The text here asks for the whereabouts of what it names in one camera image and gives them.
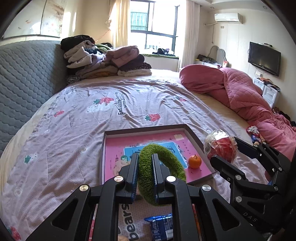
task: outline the robotic hand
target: robotic hand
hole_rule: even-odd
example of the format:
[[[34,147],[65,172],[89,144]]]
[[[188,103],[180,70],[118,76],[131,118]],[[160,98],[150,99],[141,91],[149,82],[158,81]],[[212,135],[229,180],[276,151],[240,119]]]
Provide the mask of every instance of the robotic hand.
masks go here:
[[[272,177],[270,185],[248,181],[245,174],[219,156],[211,165],[230,182],[230,204],[211,186],[194,187],[171,176],[152,155],[154,195],[158,204],[171,204],[175,241],[264,241],[261,233],[285,229],[282,240],[295,240],[295,162],[269,147],[251,146],[235,138],[238,149],[257,158]],[[82,241],[89,239],[98,204],[92,240],[116,241],[119,204],[132,204],[136,196],[138,154],[121,168],[119,175],[103,185],[77,188],[28,238],[27,241]],[[196,209],[199,230],[192,204]],[[0,222],[0,237],[13,241]]]

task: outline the pink bedsheet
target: pink bedsheet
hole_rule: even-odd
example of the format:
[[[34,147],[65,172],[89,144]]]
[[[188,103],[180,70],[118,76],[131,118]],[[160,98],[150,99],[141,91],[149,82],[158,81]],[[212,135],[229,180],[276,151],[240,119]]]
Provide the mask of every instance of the pink bedsheet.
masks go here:
[[[270,146],[292,160],[296,147],[296,128],[284,116],[273,114],[261,96],[261,89],[252,83],[246,73],[231,68],[189,65],[180,71],[180,80],[187,89],[209,94],[250,125],[257,126]]]

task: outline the white curtain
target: white curtain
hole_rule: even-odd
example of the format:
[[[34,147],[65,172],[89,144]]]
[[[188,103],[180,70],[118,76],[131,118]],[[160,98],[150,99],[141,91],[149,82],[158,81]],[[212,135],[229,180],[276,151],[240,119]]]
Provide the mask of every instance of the white curtain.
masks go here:
[[[181,68],[187,65],[194,64],[195,49],[198,39],[199,21],[200,5],[191,0],[186,0],[184,49],[182,57],[179,57],[178,71],[180,71]]]
[[[130,0],[109,0],[109,19],[107,26],[113,32],[113,48],[128,45],[131,31]]]

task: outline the red object in plastic bag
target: red object in plastic bag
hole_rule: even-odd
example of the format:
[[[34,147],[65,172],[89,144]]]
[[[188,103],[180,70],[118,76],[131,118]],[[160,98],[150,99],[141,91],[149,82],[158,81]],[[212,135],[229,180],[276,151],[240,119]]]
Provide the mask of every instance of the red object in plastic bag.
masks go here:
[[[205,139],[204,153],[208,160],[212,156],[218,155],[231,163],[237,156],[237,143],[234,137],[229,136],[226,132],[220,129],[214,130]]]

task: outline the tv screen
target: tv screen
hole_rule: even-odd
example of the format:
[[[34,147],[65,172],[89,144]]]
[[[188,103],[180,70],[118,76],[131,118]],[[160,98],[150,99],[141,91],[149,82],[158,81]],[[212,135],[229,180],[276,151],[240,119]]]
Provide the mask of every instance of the tv screen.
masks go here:
[[[249,63],[279,76],[281,53],[262,44],[250,42]]]

